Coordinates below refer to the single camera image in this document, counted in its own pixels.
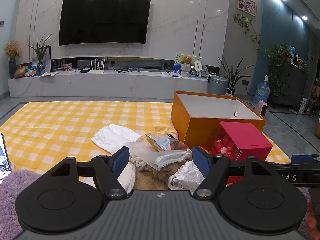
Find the gray trash can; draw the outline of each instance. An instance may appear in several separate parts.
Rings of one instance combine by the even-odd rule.
[[[211,76],[210,78],[208,93],[224,96],[229,83],[228,79],[219,76]]]

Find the black tv screen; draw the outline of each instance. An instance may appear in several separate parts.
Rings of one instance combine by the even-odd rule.
[[[146,43],[151,0],[63,0],[59,45]]]

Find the gift box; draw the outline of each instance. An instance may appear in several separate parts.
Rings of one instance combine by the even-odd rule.
[[[171,120],[179,140],[190,149],[194,146],[211,149],[221,121],[252,123],[259,131],[266,123],[236,97],[187,91],[174,93]]]
[[[232,161],[245,161],[247,156],[255,156],[264,161],[271,149],[272,144],[253,124],[220,122],[210,154],[223,154]],[[228,183],[241,179],[242,176],[229,177]]]

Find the human hand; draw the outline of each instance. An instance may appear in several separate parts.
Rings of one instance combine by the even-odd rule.
[[[310,240],[320,240],[320,231],[317,228],[317,220],[315,216],[315,212],[313,210],[313,204],[311,201],[308,201],[307,205],[307,220],[306,226],[308,228],[308,236]]]

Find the red lid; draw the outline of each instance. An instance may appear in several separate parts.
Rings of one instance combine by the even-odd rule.
[[[272,147],[272,144],[252,124],[245,122],[220,122],[239,149]]]

